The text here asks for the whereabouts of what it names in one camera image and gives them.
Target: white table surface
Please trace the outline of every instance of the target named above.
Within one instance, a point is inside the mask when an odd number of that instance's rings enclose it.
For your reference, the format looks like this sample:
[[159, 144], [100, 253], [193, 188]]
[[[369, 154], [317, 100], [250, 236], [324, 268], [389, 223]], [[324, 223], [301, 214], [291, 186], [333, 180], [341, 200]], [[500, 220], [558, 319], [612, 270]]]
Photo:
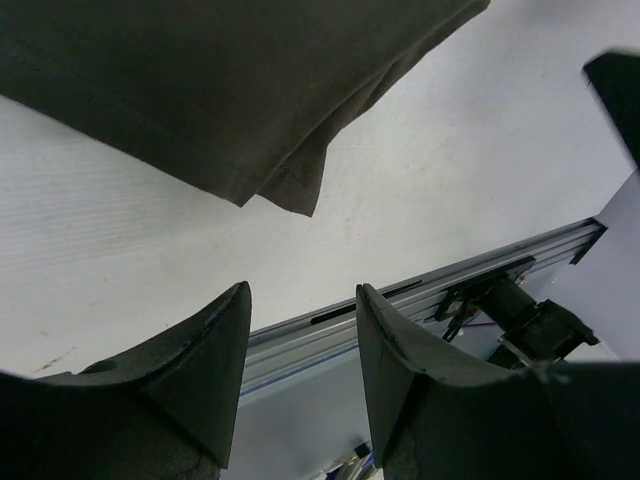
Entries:
[[239, 209], [0, 97], [0, 368], [131, 347], [236, 281], [253, 328], [596, 214], [631, 171], [582, 65], [634, 0], [494, 0], [330, 147], [312, 219]]

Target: metal frame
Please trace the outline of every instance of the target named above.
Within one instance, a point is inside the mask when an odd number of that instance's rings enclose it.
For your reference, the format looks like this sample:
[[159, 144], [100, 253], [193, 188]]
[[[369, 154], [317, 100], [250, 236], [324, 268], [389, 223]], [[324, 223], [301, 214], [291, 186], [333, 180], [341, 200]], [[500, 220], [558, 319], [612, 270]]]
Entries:
[[[536, 259], [528, 274], [581, 258], [605, 230], [594, 219], [577, 222], [390, 285], [380, 293], [411, 320], [433, 323], [450, 286], [528, 256]], [[250, 395], [357, 346], [355, 299], [256, 331], [249, 339], [240, 395]]]

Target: cloth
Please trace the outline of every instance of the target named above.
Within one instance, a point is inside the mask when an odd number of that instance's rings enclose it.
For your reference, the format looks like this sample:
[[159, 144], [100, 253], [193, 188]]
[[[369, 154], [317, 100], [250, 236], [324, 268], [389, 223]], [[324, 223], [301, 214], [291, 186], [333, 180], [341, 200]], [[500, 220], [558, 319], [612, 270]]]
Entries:
[[329, 142], [488, 3], [0, 0], [0, 94], [237, 205], [310, 216]]

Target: black plastic part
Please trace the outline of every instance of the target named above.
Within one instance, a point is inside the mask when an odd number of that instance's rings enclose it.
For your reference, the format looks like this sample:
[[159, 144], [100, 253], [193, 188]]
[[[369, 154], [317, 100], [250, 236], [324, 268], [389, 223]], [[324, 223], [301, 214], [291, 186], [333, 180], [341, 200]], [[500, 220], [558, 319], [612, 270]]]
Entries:
[[640, 168], [640, 56], [611, 50], [587, 63], [584, 72]]
[[250, 317], [242, 283], [78, 375], [0, 374], [0, 478], [217, 478], [229, 460]]
[[509, 371], [462, 353], [358, 287], [376, 464], [386, 480], [640, 477], [640, 366]]
[[447, 331], [444, 332], [442, 339], [447, 343], [451, 343], [453, 339], [456, 338], [458, 333], [460, 333], [461, 328], [462, 327], [459, 327], [459, 326], [453, 326], [453, 327], [450, 326], [449, 328], [447, 328]]
[[451, 287], [447, 291], [444, 300], [440, 302], [440, 305], [438, 305], [434, 318], [436, 321], [440, 322], [455, 316], [448, 313], [449, 307], [453, 302], [466, 302], [477, 296], [484, 295], [488, 286], [495, 284], [495, 282], [501, 279], [515, 281], [535, 265], [535, 263], [536, 259], [534, 257], [525, 257]]
[[507, 278], [487, 285], [486, 293], [474, 303], [505, 332], [517, 327], [536, 306], [527, 292]]
[[515, 353], [504, 345], [500, 345], [496, 351], [491, 354], [487, 361], [493, 365], [508, 368], [509, 370], [516, 370], [518, 368], [525, 367], [522, 360], [520, 360]]
[[366, 443], [361, 443], [356, 448], [354, 448], [353, 451], [356, 452], [358, 458], [368, 457], [371, 454], [371, 449]]
[[547, 300], [536, 305], [504, 339], [530, 360], [555, 361], [566, 357], [581, 343], [597, 345], [593, 330], [566, 308]]

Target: dark green fabric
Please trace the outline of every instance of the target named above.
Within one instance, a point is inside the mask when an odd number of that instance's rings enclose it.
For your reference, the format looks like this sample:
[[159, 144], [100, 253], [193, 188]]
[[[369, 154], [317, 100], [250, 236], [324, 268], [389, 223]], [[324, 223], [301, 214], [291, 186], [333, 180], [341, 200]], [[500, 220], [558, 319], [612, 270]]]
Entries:
[[333, 137], [488, 3], [0, 0], [0, 94], [237, 205], [311, 215]]

